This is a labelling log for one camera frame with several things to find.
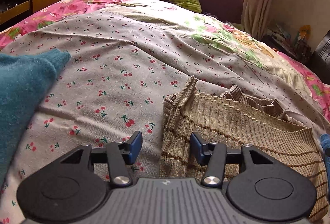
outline ribbed knit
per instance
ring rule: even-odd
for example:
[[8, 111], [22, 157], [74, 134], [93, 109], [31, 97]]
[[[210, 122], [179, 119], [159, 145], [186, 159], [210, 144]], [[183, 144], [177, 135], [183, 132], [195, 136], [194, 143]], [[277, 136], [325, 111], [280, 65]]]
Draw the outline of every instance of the ribbed knit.
[[[249, 143], [311, 180], [317, 202], [310, 220], [321, 219], [328, 210], [327, 174], [311, 128], [288, 117], [276, 99], [242, 94], [236, 85], [221, 96], [211, 96], [199, 93], [196, 82], [189, 78], [181, 92], [164, 100], [160, 176], [195, 177], [200, 182], [206, 166], [189, 156], [192, 132], [228, 148]], [[225, 180], [238, 173], [238, 165], [226, 165]]]

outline blue cloth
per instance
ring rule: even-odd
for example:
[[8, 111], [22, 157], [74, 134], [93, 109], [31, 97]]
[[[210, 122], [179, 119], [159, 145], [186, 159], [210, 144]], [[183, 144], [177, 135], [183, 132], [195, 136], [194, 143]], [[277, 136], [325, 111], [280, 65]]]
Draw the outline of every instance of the blue cloth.
[[70, 57], [57, 49], [40, 55], [0, 54], [0, 184], [34, 110]]
[[[328, 134], [321, 135], [320, 142], [323, 151], [325, 152], [327, 148], [330, 148], [330, 135]], [[328, 174], [328, 189], [330, 189], [330, 157], [326, 156], [326, 154], [324, 154], [324, 163]]]

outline floral bedding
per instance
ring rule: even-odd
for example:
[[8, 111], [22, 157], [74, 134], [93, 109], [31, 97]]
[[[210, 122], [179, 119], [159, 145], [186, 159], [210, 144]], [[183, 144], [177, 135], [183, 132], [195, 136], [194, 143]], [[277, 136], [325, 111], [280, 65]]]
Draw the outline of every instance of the floral bedding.
[[[167, 2], [64, 0], [0, 34], [0, 47], [9, 55], [54, 48], [72, 55], [20, 141], [1, 190], [4, 223], [24, 219], [15, 197], [19, 183], [82, 143], [103, 147], [141, 130], [143, 148], [129, 170], [134, 179], [158, 176], [163, 99], [191, 75], [209, 94], [238, 85], [277, 98], [288, 116], [312, 128], [316, 143], [330, 131], [324, 110], [287, 60], [230, 25]], [[105, 165], [95, 172], [108, 180]], [[327, 210], [313, 210], [311, 220]]]

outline pink blanket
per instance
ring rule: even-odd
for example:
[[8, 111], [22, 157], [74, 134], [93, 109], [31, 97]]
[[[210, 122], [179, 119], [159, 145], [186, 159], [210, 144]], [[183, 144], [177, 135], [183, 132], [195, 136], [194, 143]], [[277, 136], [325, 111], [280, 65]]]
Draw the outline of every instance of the pink blanket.
[[307, 86], [311, 90], [313, 99], [319, 102], [323, 109], [324, 116], [328, 121], [330, 121], [330, 87], [327, 84], [322, 83], [318, 76], [303, 64], [293, 60], [281, 52], [278, 52], [278, 54], [287, 60], [293, 68], [301, 73], [301, 75], [303, 75]]
[[126, 1], [130, 0], [64, 0], [57, 2], [27, 17], [8, 31], [0, 33], [0, 49], [29, 32], [61, 21], [67, 16], [97, 11], [108, 7], [109, 4]]

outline drawer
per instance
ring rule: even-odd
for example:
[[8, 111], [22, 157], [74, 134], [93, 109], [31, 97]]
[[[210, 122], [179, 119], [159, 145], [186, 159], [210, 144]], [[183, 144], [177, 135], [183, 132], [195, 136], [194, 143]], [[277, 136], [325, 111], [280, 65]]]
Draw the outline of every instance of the drawer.
[[0, 25], [7, 22], [8, 20], [14, 18], [15, 16], [17, 16], [25, 11], [28, 11], [30, 9], [30, 5], [31, 5], [31, 2], [26, 1], [26, 2], [23, 2], [17, 6], [9, 9], [8, 11], [0, 13]]

